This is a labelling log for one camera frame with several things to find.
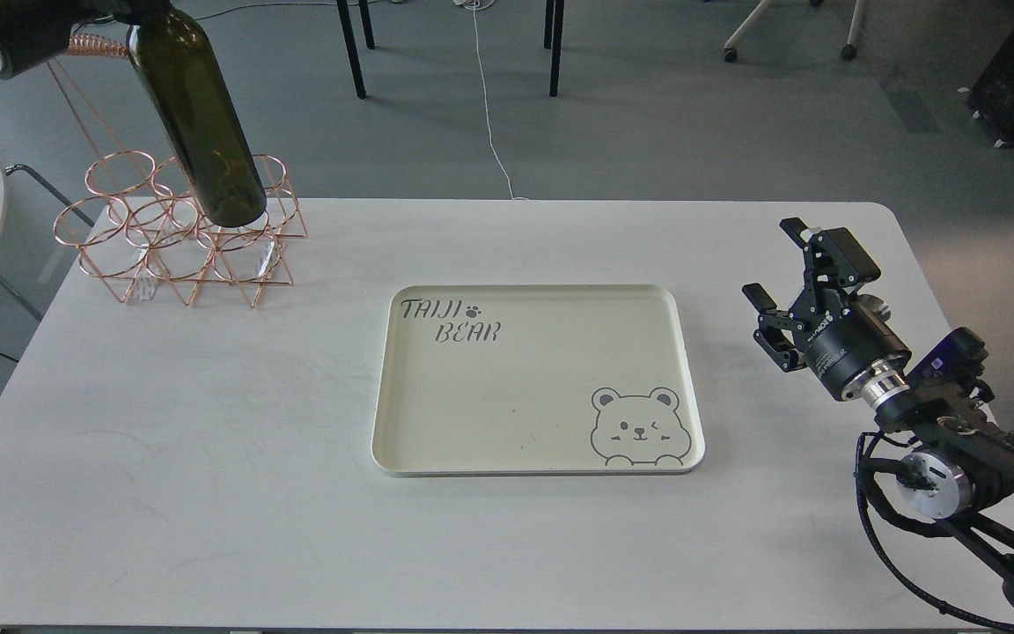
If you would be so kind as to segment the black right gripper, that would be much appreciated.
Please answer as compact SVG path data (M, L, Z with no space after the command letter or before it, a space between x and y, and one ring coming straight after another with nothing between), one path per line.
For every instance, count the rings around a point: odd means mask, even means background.
M801 249L802 290L789 310L777 308L760 284L743 293L757 312L753 339L782 371L808 366L837 401L857 397L857 378L876 362L904 369L912 352L886 325L890 308L858 294L882 277L881 268L844 227L813 230L799 217L780 228Z

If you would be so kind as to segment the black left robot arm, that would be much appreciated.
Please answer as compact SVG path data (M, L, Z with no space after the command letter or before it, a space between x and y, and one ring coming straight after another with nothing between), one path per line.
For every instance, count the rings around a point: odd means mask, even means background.
M67 52L77 26L102 18L140 26L172 7L172 1L0 1L0 77Z

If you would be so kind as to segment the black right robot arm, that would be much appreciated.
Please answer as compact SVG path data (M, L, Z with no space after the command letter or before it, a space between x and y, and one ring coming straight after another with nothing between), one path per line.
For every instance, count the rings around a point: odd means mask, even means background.
M910 593L946 616L1001 631L1014 625L950 605L915 585L878 541L870 511L894 529L953 538L1002 579L1014 608L1014 432L983 410L985 342L955 328L915 366L888 326L885 301L862 292L876 262L845 228L780 223L802 252L802 290L777 308L760 284L743 293L757 313L753 337L785 372L808 369L838 402L862 400L877 429L856 443L856 508L877 557Z

